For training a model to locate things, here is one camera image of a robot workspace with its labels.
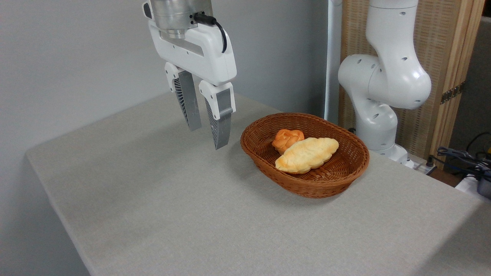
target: wicker basket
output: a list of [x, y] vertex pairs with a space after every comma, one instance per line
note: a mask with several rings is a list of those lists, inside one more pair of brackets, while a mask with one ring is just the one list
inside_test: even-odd
[[[299, 129], [305, 138], [334, 138], [339, 148], [320, 168], [290, 175], [274, 165], [280, 154], [271, 142], [280, 129]], [[276, 113], [253, 122], [242, 133], [241, 146], [267, 177], [292, 193], [311, 198], [343, 192], [365, 171], [370, 159], [367, 147], [354, 134], [304, 113]]]

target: table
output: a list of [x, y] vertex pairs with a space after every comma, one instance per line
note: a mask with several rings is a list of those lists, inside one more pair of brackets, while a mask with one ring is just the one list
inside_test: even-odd
[[217, 151], [166, 94], [27, 152], [92, 275], [491, 275], [491, 206], [376, 154], [342, 194], [289, 193], [239, 144], [278, 111], [236, 102]]
[[478, 184], [478, 181], [473, 178], [473, 177], [466, 177], [464, 179], [462, 179], [461, 182], [458, 183], [457, 186], [455, 186], [455, 188], [459, 191], [462, 191], [464, 193], [467, 193], [483, 202], [486, 202], [486, 203], [489, 203], [491, 204], [491, 199], [485, 197], [485, 196], [482, 196], [480, 195], [478, 192], [477, 192], [477, 184]]

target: metal hinge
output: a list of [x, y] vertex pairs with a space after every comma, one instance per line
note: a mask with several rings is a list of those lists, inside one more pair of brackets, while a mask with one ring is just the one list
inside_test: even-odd
[[462, 93], [464, 91], [464, 89], [465, 89], [465, 81], [462, 82], [461, 84], [459, 84], [458, 86], [450, 89], [449, 91], [445, 92], [441, 96], [440, 103], [444, 104], [445, 102], [450, 101], [450, 99], [455, 98], [457, 95]]

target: basket rim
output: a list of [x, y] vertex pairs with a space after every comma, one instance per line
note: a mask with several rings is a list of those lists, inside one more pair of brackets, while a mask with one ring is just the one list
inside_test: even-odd
[[[245, 144], [244, 140], [246, 139], [246, 134], [247, 134], [248, 130], [252, 129], [254, 127], [254, 125], [256, 125], [258, 123], [261, 123], [262, 121], [267, 120], [268, 118], [276, 117], [276, 116], [284, 116], [284, 115], [310, 117], [311, 119], [319, 120], [320, 122], [322, 122], [322, 123], [324, 123], [326, 125], [329, 125], [330, 127], [333, 127], [336, 130], [338, 130], [338, 131], [342, 131], [342, 132], [347, 133], [350, 136], [350, 139], [352, 139], [352, 140], [354, 140], [354, 142], [358, 143], [360, 145], [361, 149], [363, 150], [363, 154], [365, 156], [364, 162], [362, 163], [361, 166], [359, 166], [358, 168], [356, 168], [356, 170], [354, 170], [349, 175], [344, 176], [344, 177], [340, 177], [340, 178], [337, 178], [337, 179], [330, 179], [330, 180], [323, 180], [323, 179], [319, 179], [319, 180], [298, 179], [298, 178], [293, 177], [292, 175], [290, 175], [290, 174], [288, 174], [286, 172], [283, 172], [281, 170], [278, 170], [275, 166], [271, 165], [268, 161], [266, 161], [260, 155], [256, 154], [249, 147], [247, 147], [247, 145]], [[329, 186], [339, 186], [339, 185], [344, 184], [344, 183], [350, 183], [350, 182], [354, 181], [356, 178], [358, 178], [360, 175], [362, 175], [365, 172], [365, 170], [367, 169], [368, 164], [370, 163], [370, 152], [368, 151], [368, 148], [366, 147], [365, 143], [363, 143], [363, 141], [358, 136], [356, 136], [355, 134], [349, 132], [348, 130], [346, 130], [346, 129], [344, 129], [344, 128], [342, 128], [342, 127], [340, 127], [340, 126], [338, 126], [338, 125], [336, 125], [334, 123], [331, 123], [329, 121], [324, 120], [323, 118], [317, 117], [315, 115], [307, 114], [307, 113], [301, 113], [301, 112], [278, 112], [278, 113], [269, 114], [269, 115], [266, 115], [266, 116], [264, 116], [262, 118], [259, 118], [259, 119], [255, 120], [254, 122], [252, 122], [249, 126], [247, 126], [244, 129], [244, 131], [242, 132], [242, 135], [241, 135], [240, 142], [241, 142], [242, 149], [251, 158], [254, 157], [253, 159], [257, 159], [258, 161], [260, 161], [261, 163], [263, 163], [263, 165], [273, 168], [274, 170], [276, 170], [277, 173], [280, 173], [283, 176], [286, 176], [287, 178], [290, 178], [291, 180], [294, 180], [294, 181], [302, 181], [305, 184], [311, 184], [311, 185], [315, 185], [315, 186], [317, 186], [319, 184], [323, 184], [323, 185], [329, 187]]]

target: black cable bundle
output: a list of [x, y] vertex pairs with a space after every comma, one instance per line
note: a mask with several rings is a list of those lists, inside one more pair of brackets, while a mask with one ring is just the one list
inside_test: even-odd
[[[467, 147], [465, 148], [465, 150], [466, 150], [467, 152], [469, 152], [469, 148], [470, 148], [470, 146], [471, 146], [471, 145], [472, 145], [472, 144], [473, 144], [473, 143], [474, 143], [474, 142], [477, 140], [477, 138], [479, 138], [479, 137], [481, 137], [481, 136], [483, 136], [483, 135], [491, 135], [491, 133], [486, 131], [486, 132], [483, 132], [483, 133], [480, 133], [480, 134], [476, 135], [476, 137], [474, 137], [474, 139], [472, 139], [472, 140], [469, 142], [469, 144], [467, 145]], [[482, 151], [478, 151], [478, 152], [476, 152], [476, 157], [478, 157], [480, 154], [484, 154], [486, 159], [491, 159], [491, 154], [489, 154], [489, 153], [488, 153], [488, 149], [489, 149], [489, 148], [490, 148], [489, 146], [488, 146], [488, 148], [484, 148], [484, 147], [483, 147], [483, 150], [482, 150]]]
[[490, 177], [490, 172], [491, 172], [491, 160], [487, 159], [487, 156], [484, 158], [477, 158], [471, 156], [467, 151], [463, 150], [455, 150], [451, 148], [446, 148], [446, 147], [439, 147], [437, 150], [437, 155], [438, 156], [448, 156], [448, 157], [453, 157], [452, 160], [459, 160], [464, 164], [467, 164], [467, 168], [455, 166], [453, 164], [450, 164], [449, 162], [445, 162], [443, 160], [438, 159], [437, 157], [430, 155], [428, 162], [432, 163], [433, 160], [438, 161], [449, 168], [458, 170], [460, 173], [467, 174], [465, 177], [474, 177], [477, 180], [481, 180], [482, 178], [486, 179], [487, 181], [491, 182], [491, 177]]

